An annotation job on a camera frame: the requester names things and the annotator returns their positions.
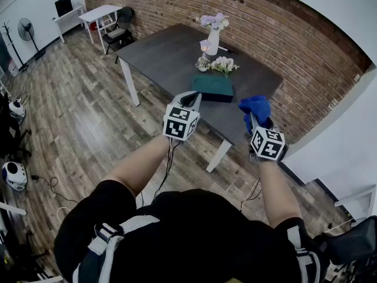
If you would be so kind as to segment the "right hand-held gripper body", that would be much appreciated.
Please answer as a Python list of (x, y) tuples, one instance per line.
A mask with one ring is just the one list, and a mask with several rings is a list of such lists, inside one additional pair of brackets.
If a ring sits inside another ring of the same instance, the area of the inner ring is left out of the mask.
[(249, 160), (265, 159), (279, 162), (285, 157), (288, 146), (285, 135), (280, 132), (271, 118), (262, 127), (257, 118), (251, 118), (251, 139), (249, 140)]

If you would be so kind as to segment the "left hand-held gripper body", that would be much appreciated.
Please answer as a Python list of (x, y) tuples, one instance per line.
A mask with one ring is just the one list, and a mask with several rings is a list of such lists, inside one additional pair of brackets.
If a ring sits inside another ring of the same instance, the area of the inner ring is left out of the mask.
[(199, 111), (192, 106), (168, 104), (163, 117), (163, 134), (171, 139), (186, 141), (195, 131), (200, 120)]

